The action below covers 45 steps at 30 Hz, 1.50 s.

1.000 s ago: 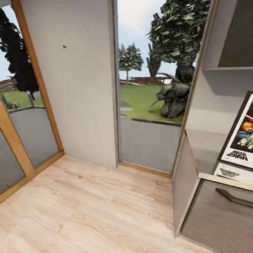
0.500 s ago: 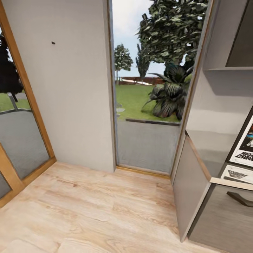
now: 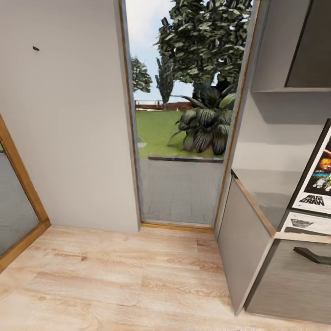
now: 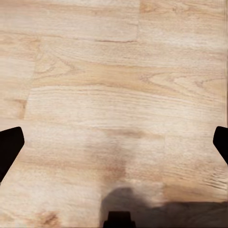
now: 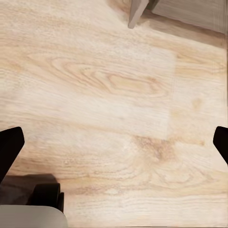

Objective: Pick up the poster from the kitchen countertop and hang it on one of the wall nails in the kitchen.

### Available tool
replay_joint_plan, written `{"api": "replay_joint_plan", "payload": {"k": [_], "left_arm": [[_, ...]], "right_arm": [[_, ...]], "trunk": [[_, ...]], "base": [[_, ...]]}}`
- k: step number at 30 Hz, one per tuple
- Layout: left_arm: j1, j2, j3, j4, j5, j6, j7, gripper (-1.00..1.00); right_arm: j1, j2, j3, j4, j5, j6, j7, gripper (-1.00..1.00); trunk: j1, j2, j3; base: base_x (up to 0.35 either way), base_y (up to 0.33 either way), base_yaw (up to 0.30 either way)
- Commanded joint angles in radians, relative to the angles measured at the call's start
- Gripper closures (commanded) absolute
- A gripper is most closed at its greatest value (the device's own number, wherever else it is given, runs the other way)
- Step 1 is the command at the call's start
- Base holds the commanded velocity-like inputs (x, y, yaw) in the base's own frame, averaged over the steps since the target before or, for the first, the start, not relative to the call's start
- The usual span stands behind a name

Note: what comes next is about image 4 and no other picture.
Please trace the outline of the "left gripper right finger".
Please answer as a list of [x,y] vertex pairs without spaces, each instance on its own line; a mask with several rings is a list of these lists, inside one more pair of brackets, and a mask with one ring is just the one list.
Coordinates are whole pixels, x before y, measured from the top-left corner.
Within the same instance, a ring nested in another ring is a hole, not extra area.
[[213,144],[228,165],[228,128],[221,126],[216,127]]

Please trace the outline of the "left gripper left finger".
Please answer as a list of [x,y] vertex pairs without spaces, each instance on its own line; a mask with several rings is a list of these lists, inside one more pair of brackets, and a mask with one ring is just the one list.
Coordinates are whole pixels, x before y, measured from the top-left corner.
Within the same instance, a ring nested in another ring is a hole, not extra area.
[[0,132],[0,184],[25,144],[20,126]]

